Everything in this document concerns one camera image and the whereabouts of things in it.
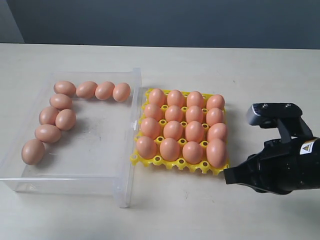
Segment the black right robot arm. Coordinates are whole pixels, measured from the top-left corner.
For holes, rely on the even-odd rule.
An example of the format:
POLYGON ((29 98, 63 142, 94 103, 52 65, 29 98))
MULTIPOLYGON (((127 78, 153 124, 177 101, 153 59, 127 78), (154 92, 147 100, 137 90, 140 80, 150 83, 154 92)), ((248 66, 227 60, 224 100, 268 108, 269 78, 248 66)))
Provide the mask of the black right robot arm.
POLYGON ((267 119, 262 129, 277 128, 280 138, 264 142, 262 151, 236 167, 224 170, 228 185, 238 184, 258 193, 287 195, 320 187, 320 140, 300 117, 267 119))

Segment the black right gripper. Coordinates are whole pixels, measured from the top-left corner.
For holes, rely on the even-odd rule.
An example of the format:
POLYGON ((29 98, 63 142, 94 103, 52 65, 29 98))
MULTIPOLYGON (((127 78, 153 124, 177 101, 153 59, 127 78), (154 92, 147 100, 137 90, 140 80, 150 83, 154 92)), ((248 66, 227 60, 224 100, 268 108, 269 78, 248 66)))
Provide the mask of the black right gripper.
POLYGON ((238 184, 257 193, 287 195, 315 188, 315 137, 298 118, 278 121, 279 139, 264 143, 261 152, 238 166, 223 170, 227 185, 238 184))

